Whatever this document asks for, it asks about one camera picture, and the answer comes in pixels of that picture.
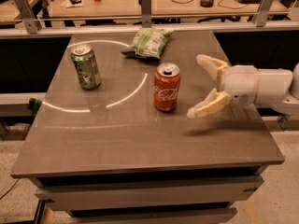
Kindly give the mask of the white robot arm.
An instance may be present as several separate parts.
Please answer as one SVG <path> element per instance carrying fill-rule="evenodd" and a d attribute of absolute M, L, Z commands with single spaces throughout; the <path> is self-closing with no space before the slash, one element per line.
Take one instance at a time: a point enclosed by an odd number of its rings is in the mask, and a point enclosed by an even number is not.
<path fill-rule="evenodd" d="M 261 69 L 252 65 L 230 66 L 227 62 L 199 54 L 197 63 L 217 82 L 206 99 L 187 112 L 189 119 L 200 119 L 227 105 L 255 104 L 285 115 L 298 115 L 298 66 L 294 70 Z"/>

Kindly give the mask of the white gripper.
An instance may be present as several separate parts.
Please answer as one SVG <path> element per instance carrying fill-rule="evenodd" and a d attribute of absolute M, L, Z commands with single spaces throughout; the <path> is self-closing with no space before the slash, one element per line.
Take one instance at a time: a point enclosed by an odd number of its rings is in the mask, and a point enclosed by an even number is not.
<path fill-rule="evenodd" d="M 251 105 L 259 87 L 259 72 L 254 66 L 230 65 L 220 59 L 198 54 L 197 63 L 210 77 L 218 81 L 218 91 L 214 88 L 206 99 L 187 112 L 188 119 L 200 119 L 217 113 L 228 104 L 233 106 Z"/>

